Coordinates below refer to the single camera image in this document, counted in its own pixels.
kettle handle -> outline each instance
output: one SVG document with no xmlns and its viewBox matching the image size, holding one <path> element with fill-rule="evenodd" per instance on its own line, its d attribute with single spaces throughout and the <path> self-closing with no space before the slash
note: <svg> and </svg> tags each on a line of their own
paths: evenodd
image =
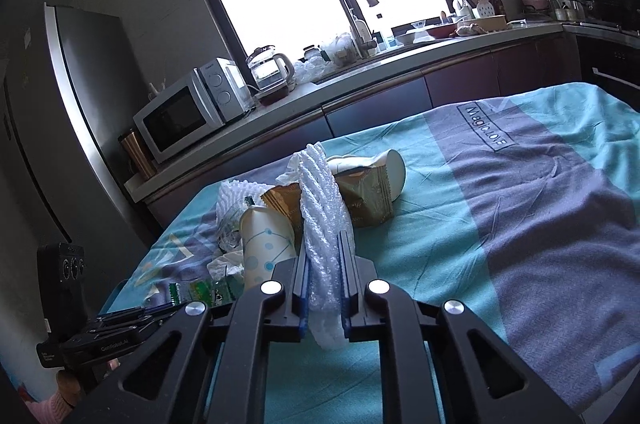
<svg viewBox="0 0 640 424">
<path fill-rule="evenodd" d="M 289 81 L 293 74 L 296 73 L 296 69 L 291 64 L 289 57 L 284 54 L 275 54 L 273 56 L 273 60 L 276 62 L 276 65 L 281 73 L 285 73 L 287 76 L 285 78 L 286 81 Z"/>
</svg>

kitchen sink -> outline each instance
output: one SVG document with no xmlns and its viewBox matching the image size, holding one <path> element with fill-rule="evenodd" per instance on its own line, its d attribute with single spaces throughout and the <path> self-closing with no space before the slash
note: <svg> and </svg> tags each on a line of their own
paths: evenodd
<svg viewBox="0 0 640 424">
<path fill-rule="evenodd" d="M 406 52 L 411 52 L 412 50 L 416 50 L 424 46 L 429 46 L 430 44 L 437 44 L 438 42 L 443 42 L 443 41 L 448 41 L 448 39 L 429 39 L 428 41 L 418 41 L 418 42 L 414 42 L 413 44 L 409 44 L 408 46 L 399 46 L 392 50 L 385 50 L 384 52 L 380 52 L 379 54 L 376 54 L 374 57 L 369 57 L 366 59 L 356 61 L 353 64 L 350 64 L 349 66 L 344 66 L 340 68 L 340 70 L 334 71 L 334 73 L 323 75 L 318 80 L 315 80 L 314 83 L 322 84 L 336 77 L 340 77 L 341 75 L 344 75 L 349 71 L 356 70 L 357 68 L 361 68 L 363 66 L 369 66 L 374 62 L 378 62 L 380 60 L 383 60 L 389 57 L 394 57 L 395 55 L 401 55 Z"/>
</svg>

refrigerator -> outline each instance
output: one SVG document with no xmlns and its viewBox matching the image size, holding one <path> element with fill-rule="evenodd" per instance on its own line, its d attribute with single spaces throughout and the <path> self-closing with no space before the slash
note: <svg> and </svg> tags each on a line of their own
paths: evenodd
<svg viewBox="0 0 640 424">
<path fill-rule="evenodd" d="M 95 313 L 159 235 L 124 188 L 118 137 L 147 92 L 120 19 L 44 4 L 10 42 L 1 92 L 0 164 L 39 245 L 84 247 Z"/>
</svg>

purple stripe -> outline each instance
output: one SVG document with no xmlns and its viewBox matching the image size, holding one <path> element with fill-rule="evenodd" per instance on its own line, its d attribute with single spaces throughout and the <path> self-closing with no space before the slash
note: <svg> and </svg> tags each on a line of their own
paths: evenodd
<svg viewBox="0 0 640 424">
<path fill-rule="evenodd" d="M 476 105 L 506 147 L 465 118 Z M 506 99 L 425 118 L 484 242 L 510 345 L 582 410 L 600 393 L 594 363 L 640 341 L 631 199 Z"/>
</svg>

microwave knob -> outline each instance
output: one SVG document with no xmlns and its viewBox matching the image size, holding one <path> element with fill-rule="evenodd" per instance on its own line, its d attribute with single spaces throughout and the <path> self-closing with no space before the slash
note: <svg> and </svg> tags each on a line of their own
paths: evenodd
<svg viewBox="0 0 640 424">
<path fill-rule="evenodd" d="M 218 95 L 219 104 L 227 104 L 231 100 L 231 94 L 228 91 L 223 91 Z"/>
<path fill-rule="evenodd" d="M 222 76 L 220 74 L 214 73 L 209 77 L 209 82 L 207 84 L 212 87 L 220 86 L 220 84 L 222 84 Z"/>
</svg>

